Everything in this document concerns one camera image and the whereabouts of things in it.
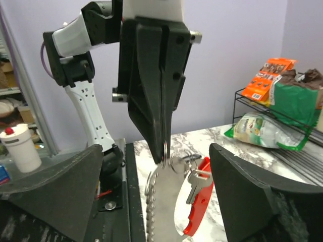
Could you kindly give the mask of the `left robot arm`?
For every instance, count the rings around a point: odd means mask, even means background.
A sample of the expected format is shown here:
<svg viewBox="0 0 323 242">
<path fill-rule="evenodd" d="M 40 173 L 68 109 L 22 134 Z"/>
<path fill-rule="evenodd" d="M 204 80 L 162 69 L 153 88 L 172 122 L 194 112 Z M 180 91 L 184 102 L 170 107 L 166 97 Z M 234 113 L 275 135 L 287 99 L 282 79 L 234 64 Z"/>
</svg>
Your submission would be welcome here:
<svg viewBox="0 0 323 242">
<path fill-rule="evenodd" d="M 101 145 L 103 172 L 113 173 L 121 158 L 96 101 L 91 50 L 120 45 L 112 100 L 127 103 L 154 162 L 165 165 L 190 50 L 201 39 L 201 33 L 185 25 L 182 1 L 92 1 L 72 22 L 44 32 L 41 57 L 49 61 L 45 69 L 72 100 L 88 145 Z"/>
</svg>

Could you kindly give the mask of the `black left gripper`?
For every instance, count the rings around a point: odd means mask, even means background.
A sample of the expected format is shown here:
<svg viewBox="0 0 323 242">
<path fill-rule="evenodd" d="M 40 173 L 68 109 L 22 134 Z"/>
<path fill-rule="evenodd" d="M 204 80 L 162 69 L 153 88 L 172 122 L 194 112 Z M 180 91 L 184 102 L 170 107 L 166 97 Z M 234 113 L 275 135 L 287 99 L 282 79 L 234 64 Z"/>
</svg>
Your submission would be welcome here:
<svg viewBox="0 0 323 242">
<path fill-rule="evenodd" d="M 184 87 L 191 47 L 201 40 L 200 32 L 181 22 L 137 17 L 122 23 L 113 101 L 128 103 L 129 117 L 156 164 L 170 154 L 172 114 Z"/>
</svg>

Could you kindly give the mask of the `red handled key organizer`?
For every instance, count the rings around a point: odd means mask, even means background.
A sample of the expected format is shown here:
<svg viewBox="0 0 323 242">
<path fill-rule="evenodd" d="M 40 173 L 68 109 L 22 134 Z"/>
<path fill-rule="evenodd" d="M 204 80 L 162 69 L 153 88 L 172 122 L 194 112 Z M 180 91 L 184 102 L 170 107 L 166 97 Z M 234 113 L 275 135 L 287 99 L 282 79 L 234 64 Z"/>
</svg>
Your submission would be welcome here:
<svg viewBox="0 0 323 242">
<path fill-rule="evenodd" d="M 146 240 L 184 241 L 198 230 L 208 207 L 214 182 L 203 188 L 190 206 L 188 223 L 178 231 L 175 223 L 177 201 L 183 183 L 190 173 L 188 156 L 192 153 L 181 150 L 163 156 L 161 163 L 149 174 L 146 196 Z"/>
</svg>

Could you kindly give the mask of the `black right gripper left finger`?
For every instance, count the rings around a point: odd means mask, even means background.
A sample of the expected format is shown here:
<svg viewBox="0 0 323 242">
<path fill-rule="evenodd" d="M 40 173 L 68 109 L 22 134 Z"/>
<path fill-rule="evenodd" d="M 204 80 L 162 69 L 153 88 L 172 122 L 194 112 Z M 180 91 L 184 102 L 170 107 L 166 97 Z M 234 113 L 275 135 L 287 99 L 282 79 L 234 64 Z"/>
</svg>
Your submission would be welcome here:
<svg viewBox="0 0 323 242">
<path fill-rule="evenodd" d="M 1 241 L 83 241 L 102 158 L 93 145 L 1 185 Z"/>
</svg>

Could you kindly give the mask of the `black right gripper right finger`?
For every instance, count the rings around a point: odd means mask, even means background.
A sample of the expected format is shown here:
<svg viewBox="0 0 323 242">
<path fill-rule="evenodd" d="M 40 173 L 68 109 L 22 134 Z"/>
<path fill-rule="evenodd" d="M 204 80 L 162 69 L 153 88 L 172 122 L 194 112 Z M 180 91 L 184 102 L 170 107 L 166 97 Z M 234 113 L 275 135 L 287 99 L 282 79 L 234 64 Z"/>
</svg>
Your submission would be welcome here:
<svg viewBox="0 0 323 242">
<path fill-rule="evenodd" d="M 322 187 L 295 181 L 209 147 L 228 241 L 322 241 Z"/>
</svg>

